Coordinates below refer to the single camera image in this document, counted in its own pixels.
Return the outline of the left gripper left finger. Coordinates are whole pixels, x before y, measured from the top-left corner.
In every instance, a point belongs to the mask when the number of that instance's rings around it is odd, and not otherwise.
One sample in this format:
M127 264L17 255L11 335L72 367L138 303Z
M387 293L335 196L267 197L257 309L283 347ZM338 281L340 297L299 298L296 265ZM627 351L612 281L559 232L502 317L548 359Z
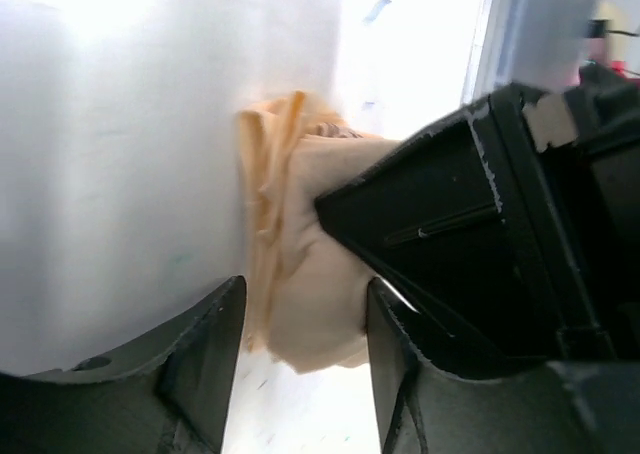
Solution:
M4 453L219 453L246 306L233 276L76 367L1 376Z

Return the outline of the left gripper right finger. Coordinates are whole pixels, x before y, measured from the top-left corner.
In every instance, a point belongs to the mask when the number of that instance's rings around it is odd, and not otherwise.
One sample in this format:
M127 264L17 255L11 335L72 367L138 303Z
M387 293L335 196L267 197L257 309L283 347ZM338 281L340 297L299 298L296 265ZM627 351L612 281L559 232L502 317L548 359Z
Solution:
M437 369L408 334L415 317L380 279L367 334L384 453L636 453L639 365L549 362L464 380Z

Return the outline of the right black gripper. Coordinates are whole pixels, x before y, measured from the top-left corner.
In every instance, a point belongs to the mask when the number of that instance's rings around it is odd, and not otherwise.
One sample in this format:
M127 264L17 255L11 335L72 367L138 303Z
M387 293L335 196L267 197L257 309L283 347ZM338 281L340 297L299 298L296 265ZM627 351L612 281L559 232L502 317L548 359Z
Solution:
M639 357L639 83L511 83L422 129L315 208L416 309L439 369L502 377Z

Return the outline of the beige underwear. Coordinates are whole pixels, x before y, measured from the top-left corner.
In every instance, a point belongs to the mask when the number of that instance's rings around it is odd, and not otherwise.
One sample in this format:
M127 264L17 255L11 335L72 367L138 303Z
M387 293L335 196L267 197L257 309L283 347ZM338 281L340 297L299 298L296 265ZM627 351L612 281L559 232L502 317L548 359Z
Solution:
M353 130L304 91L236 118L247 218L244 343L299 374L368 360L373 271L321 227L317 197L372 167L396 141Z

